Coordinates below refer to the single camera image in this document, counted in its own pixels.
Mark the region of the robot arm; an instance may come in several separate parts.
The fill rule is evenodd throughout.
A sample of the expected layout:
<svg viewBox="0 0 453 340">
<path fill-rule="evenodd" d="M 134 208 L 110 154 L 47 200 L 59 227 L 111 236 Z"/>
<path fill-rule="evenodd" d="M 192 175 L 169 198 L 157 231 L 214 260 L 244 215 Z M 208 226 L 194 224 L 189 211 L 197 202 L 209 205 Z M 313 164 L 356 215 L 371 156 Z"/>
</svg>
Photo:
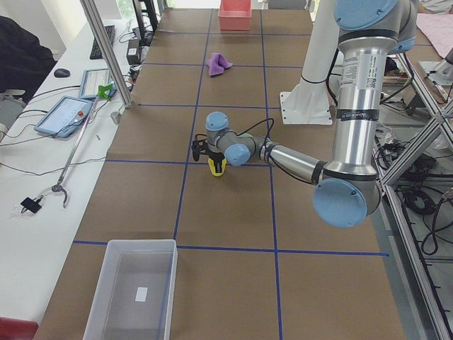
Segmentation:
<svg viewBox="0 0 453 340">
<path fill-rule="evenodd" d="M 193 157 L 207 155 L 214 176 L 257 158 L 312 184 L 324 222 L 360 224 L 381 197 L 371 159 L 386 59 L 412 48 L 417 12 L 417 1 L 320 2 L 300 82 L 280 104 L 289 124 L 334 125 L 331 160 L 237 133 L 219 111 L 207 116 L 207 139 L 193 143 Z"/>
</svg>

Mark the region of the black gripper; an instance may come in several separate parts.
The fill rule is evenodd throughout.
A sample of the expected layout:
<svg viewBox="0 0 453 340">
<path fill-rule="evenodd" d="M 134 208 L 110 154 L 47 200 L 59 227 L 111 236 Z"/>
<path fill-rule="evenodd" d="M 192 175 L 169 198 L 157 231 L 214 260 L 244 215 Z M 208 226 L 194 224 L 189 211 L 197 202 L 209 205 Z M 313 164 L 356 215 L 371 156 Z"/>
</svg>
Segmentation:
<svg viewBox="0 0 453 340">
<path fill-rule="evenodd" d="M 225 161 L 225 156 L 221 152 L 213 152 L 209 150 L 208 152 L 209 159 L 214 162 L 214 172 L 216 174 L 223 174 L 224 173 L 224 165 L 223 161 Z"/>
</svg>

